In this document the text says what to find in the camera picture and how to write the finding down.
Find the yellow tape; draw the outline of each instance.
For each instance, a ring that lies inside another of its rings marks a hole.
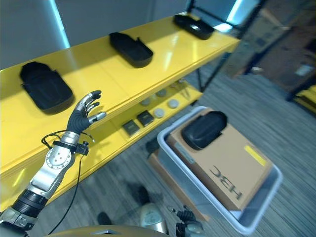
[[[266,160],[263,159],[261,156],[258,155],[250,146],[245,146],[244,149],[262,166],[266,165]]]

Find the gray carpet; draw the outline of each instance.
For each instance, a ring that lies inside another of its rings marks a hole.
[[[209,65],[202,67],[204,78],[211,70]],[[196,73],[186,79],[197,85]],[[283,184],[253,237],[316,236],[316,119],[286,102],[285,96],[261,76],[229,79],[220,74],[196,104],[225,112],[229,122],[284,174]],[[145,144],[191,109],[187,107],[83,180],[70,212],[56,231],[97,225],[100,211],[105,211],[114,224],[138,225],[140,205],[135,190],[142,184],[166,216],[170,235],[175,236],[177,218],[166,206],[180,208],[182,204],[147,163]],[[31,236],[43,236],[55,226],[73,192],[74,188],[43,210]],[[225,220],[214,218],[203,225],[207,236],[241,236]]]

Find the robotic hand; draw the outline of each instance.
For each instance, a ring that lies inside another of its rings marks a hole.
[[[99,102],[92,102],[101,97],[100,93],[100,90],[93,91],[77,103],[61,140],[53,142],[43,166],[15,203],[2,213],[0,225],[23,231],[33,227],[39,213],[61,184],[66,171],[74,164],[75,153],[87,155],[88,143],[79,144],[78,141],[84,130],[106,116],[105,112],[99,112],[87,117],[88,113],[99,105]]]

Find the yellow shelving unit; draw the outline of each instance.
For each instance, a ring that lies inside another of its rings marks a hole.
[[[72,89],[76,102],[90,91],[102,90],[102,97],[99,99],[101,106],[92,113],[106,111],[108,115],[90,128],[90,132],[95,133],[99,142],[91,144],[90,155],[85,158],[89,162],[84,162],[83,165],[83,177],[193,102],[200,93],[189,85],[186,87],[192,93],[192,98],[186,99],[183,92],[174,91],[172,95],[180,96],[182,103],[172,111],[162,100],[157,99],[157,106],[162,106],[168,112],[165,117],[156,119],[135,137],[127,138],[119,121],[122,122],[121,119],[126,120],[130,116],[133,118],[134,113],[141,109],[138,105],[140,101],[224,52],[232,52],[239,42],[218,31],[215,31],[210,39],[200,40],[174,25],[172,17],[128,29],[124,33],[134,39],[140,37],[154,52],[153,60],[148,66],[137,69],[129,65],[110,46],[108,36],[30,60],[45,63],[51,69],[57,70]],[[0,210],[11,204],[10,201],[25,188],[35,170],[40,168],[47,152],[40,139],[53,131],[65,129],[75,106],[74,103],[55,115],[46,115],[38,109],[21,87],[19,73],[25,63],[0,71]],[[67,172],[54,197],[73,185],[77,168],[74,165]]]

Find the black cable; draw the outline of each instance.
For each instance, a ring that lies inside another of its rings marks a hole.
[[[61,133],[61,132],[66,132],[66,130],[60,130],[60,131],[57,131],[57,132],[53,132],[53,133],[50,133],[50,134],[47,134],[46,136],[44,136],[42,139],[41,139],[41,142],[48,147],[48,149],[52,149],[52,146],[49,145],[49,143],[46,141],[46,138],[47,137],[50,137],[50,136],[55,136],[55,137],[58,137],[59,140],[61,139],[59,135],[57,135],[57,133]],[[94,139],[93,137],[90,135],[90,134],[87,134],[85,132],[81,132],[82,134],[84,135],[87,135],[88,137],[91,138],[91,140],[94,142]]]
[[[69,206],[68,206],[68,209],[67,211],[65,212],[64,216],[61,218],[61,220],[58,222],[58,224],[48,233],[48,235],[50,235],[51,233],[54,232],[54,230],[60,225],[60,223],[62,223],[62,221],[64,220],[64,218],[66,217],[68,211],[70,210],[74,200],[75,200],[75,196],[76,196],[76,193],[77,193],[77,189],[78,189],[78,185],[79,185],[79,179],[80,179],[80,171],[81,171],[81,160],[83,158],[84,155],[82,155],[82,157],[80,158],[80,162],[79,162],[79,172],[78,172],[78,179],[77,179],[77,184],[76,184],[76,189],[75,189],[75,193],[74,193],[74,196],[73,196],[73,199],[71,200]]]

